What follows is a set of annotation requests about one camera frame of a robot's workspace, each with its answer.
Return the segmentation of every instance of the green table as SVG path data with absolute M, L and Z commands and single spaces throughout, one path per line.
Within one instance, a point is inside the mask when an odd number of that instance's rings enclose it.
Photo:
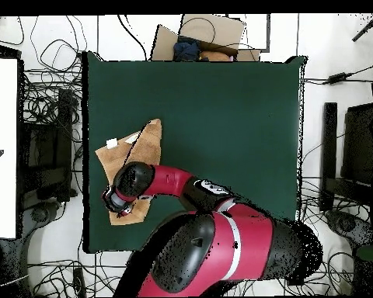
M 107 180 L 95 150 L 156 118 L 161 164 L 229 186 L 276 218 L 294 219 L 304 64 L 305 57 L 228 64 L 105 62 L 83 54 L 85 251 L 138 250 L 182 209 L 177 199 L 160 196 L 143 223 L 111 226 L 100 199 Z

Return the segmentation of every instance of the power adapter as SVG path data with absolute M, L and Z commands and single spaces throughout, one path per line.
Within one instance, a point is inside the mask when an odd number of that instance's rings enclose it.
M 337 82 L 346 81 L 348 77 L 350 77 L 352 73 L 339 73 L 335 75 L 330 75 L 329 78 L 323 82 L 324 85 L 334 85 Z

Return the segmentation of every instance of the white screen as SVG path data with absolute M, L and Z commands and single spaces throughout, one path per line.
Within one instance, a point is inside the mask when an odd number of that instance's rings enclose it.
M 0 59 L 0 237 L 16 237 L 17 60 Z

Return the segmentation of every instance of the floor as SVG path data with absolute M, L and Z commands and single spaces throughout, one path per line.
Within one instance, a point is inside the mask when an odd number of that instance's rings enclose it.
M 75 26 L 75 33 L 78 38 L 80 49 L 97 51 L 106 61 L 129 61 L 143 60 L 143 52 L 124 31 L 116 16 L 77 16 L 82 24 L 78 24 L 73 16 L 69 16 Z M 238 14 L 235 17 L 245 18 L 245 14 Z M 270 52 L 262 54 L 261 61 L 286 61 L 294 55 L 308 56 L 309 60 L 305 68 L 305 78 L 326 79 L 330 75 L 340 72 L 355 72 L 373 65 L 373 29 L 362 36 L 356 43 L 352 38 L 372 17 L 371 14 L 272 14 L 270 24 Z M 264 48 L 266 23 L 260 15 L 246 16 L 249 29 L 250 45 L 255 48 Z M 51 40 L 63 39 L 74 42 L 75 35 L 70 28 L 69 21 L 65 16 L 41 16 L 36 21 L 36 17 L 21 17 L 25 39 L 19 46 L 14 46 L 23 52 L 25 69 L 42 68 L 39 65 L 37 56 L 33 49 L 32 41 L 36 46 L 37 53 L 41 54 Z M 180 27 L 180 15 L 168 16 L 128 16 L 131 31 L 144 45 L 147 54 L 150 54 L 152 41 L 154 39 L 156 26 L 161 23 L 173 31 L 178 31 Z M 22 33 L 16 17 L 2 17 L 0 19 L 0 40 L 7 40 L 12 43 L 20 43 Z M 54 58 L 56 47 L 47 49 L 44 56 Z M 61 55 L 58 55 L 56 65 L 66 67 L 72 61 L 74 54 L 66 48 Z M 373 69 L 356 74 L 354 79 L 373 80 Z M 311 149 L 321 143 L 321 122 L 322 107 L 324 102 L 337 102 L 339 109 L 337 133 L 343 132 L 343 117 L 349 106 L 355 106 L 372 102 L 371 85 L 367 82 L 344 82 L 334 86 L 315 85 L 305 83 L 304 94 L 304 139 L 303 154 L 307 154 Z M 81 125 L 75 127 L 81 133 Z M 338 139 L 337 149 L 337 173 L 340 173 L 340 159 L 342 158 L 343 139 Z M 318 185 L 320 148 L 313 151 L 304 161 L 303 176 L 305 182 L 303 187 L 317 190 L 313 185 Z M 80 160 L 76 162 L 76 170 L 82 168 Z M 72 180 L 72 187 L 78 189 L 76 181 Z M 305 194 L 317 196 L 317 193 L 306 190 Z M 310 207 L 312 214 L 317 214 L 315 207 Z M 68 203 L 64 216 L 51 223 L 45 228 L 39 229 L 30 243 L 28 262 L 30 267 L 30 284 L 35 286 L 42 278 L 49 274 L 60 262 L 66 265 L 71 260 L 78 259 L 78 246 L 82 237 L 82 195 Z M 328 262 L 329 256 L 337 251 L 350 253 L 347 241 L 332 233 L 326 223 L 312 216 L 309 223 L 323 245 L 324 262 Z M 105 277 L 110 277 L 110 285 L 115 288 L 119 277 L 122 275 L 129 252 L 103 252 L 98 255 L 87 255 L 83 251 L 79 252 L 80 261 L 90 271 Z M 352 272 L 353 264 L 346 255 L 339 255 L 331 261 L 338 272 Z M 326 269 L 321 266 L 319 273 L 312 276 L 315 284 L 307 283 L 302 289 L 305 293 L 335 295 L 338 292 L 348 293 L 349 287 L 345 279 L 334 278 L 337 291 L 329 287 L 328 276 L 320 279 L 325 274 Z M 64 276 L 71 282 L 71 273 L 64 271 Z M 86 285 L 94 284 L 94 276 L 85 273 Z M 271 280 L 266 282 L 244 282 L 238 289 L 229 293 L 229 296 L 276 296 L 301 294 L 296 287 L 284 286 L 284 280 Z M 52 285 L 42 285 L 40 293 L 51 293 L 54 290 Z M 102 282 L 96 282 L 96 296 L 112 296 L 112 292 L 107 289 Z

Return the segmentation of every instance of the white label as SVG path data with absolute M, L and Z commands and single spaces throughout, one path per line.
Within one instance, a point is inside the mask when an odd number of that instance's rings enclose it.
M 117 146 L 117 139 L 116 138 L 112 138 L 111 140 L 107 140 L 106 141 L 106 147 L 108 148 L 108 149 L 110 149 L 110 148 L 114 148 L 114 147 L 116 147 Z
M 215 185 L 210 181 L 199 180 L 199 181 L 196 181 L 194 183 L 194 185 L 196 186 L 197 183 L 200 183 L 200 186 L 203 189 L 206 189 L 213 194 L 216 194 L 216 195 L 219 195 L 219 196 L 222 195 L 222 194 L 229 194 L 229 191 L 227 189 L 225 189 L 223 186 Z
M 136 133 L 135 135 L 127 138 L 126 143 L 133 144 L 137 140 L 138 135 L 139 135 L 139 133 Z

